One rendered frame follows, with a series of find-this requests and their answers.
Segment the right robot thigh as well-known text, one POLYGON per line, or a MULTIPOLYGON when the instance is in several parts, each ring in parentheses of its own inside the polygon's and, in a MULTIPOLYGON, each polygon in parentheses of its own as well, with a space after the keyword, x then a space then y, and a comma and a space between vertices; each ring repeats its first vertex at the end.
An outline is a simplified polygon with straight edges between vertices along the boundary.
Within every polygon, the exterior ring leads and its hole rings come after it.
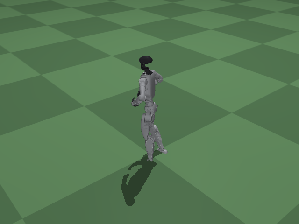
MULTIPOLYGON (((158 105, 157 105, 158 107, 158 105)), ((153 114, 152 121, 150 122, 150 132, 155 133, 157 131, 157 127, 154 125, 155 113, 153 114)))

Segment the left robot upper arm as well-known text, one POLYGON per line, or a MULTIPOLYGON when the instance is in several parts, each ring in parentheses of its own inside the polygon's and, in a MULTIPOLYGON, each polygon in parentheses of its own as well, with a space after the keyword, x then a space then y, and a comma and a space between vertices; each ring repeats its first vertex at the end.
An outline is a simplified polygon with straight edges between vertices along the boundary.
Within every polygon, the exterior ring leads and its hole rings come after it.
POLYGON ((145 101, 146 100, 146 96, 145 96, 146 85, 147 85, 146 77, 141 77, 139 79, 139 92, 140 92, 140 95, 141 95, 139 101, 145 101))

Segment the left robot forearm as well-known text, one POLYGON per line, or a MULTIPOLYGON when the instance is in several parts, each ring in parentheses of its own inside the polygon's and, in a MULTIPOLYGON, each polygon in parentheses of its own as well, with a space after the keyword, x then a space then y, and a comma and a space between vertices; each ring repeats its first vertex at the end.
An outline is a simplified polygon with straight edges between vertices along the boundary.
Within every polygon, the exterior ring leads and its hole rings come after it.
POLYGON ((134 106, 134 105, 139 105, 142 101, 139 101, 140 100, 140 97, 141 97, 141 95, 139 95, 137 98, 136 98, 136 100, 134 100, 133 102, 131 102, 131 104, 132 104, 132 106, 134 106))

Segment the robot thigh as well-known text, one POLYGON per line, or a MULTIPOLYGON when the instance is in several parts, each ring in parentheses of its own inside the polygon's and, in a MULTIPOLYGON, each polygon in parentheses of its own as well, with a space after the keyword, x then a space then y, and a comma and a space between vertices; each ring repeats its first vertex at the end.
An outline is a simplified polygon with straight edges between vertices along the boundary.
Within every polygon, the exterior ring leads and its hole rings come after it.
POLYGON ((145 140, 148 138, 153 140, 153 143, 155 142, 155 137, 150 135, 150 122, 152 121, 153 115, 152 111, 147 110, 146 113, 143 113, 142 119, 141 119, 141 131, 142 135, 145 140))
MULTIPOLYGON (((157 105, 158 107, 158 105, 157 105)), ((153 114, 152 121, 150 122, 150 132, 155 133, 157 131, 157 127, 154 125, 155 113, 153 114)))

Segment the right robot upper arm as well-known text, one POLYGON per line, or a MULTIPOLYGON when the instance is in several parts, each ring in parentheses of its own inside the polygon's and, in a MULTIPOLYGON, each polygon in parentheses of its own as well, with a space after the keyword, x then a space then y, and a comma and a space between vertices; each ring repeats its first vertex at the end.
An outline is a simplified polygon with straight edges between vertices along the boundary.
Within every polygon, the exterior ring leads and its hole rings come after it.
POLYGON ((155 73, 155 78, 156 78, 156 80, 157 80, 159 83, 161 83, 161 82, 163 81, 163 77, 162 77, 160 74, 158 74, 155 70, 151 70, 151 71, 153 71, 153 72, 155 73))

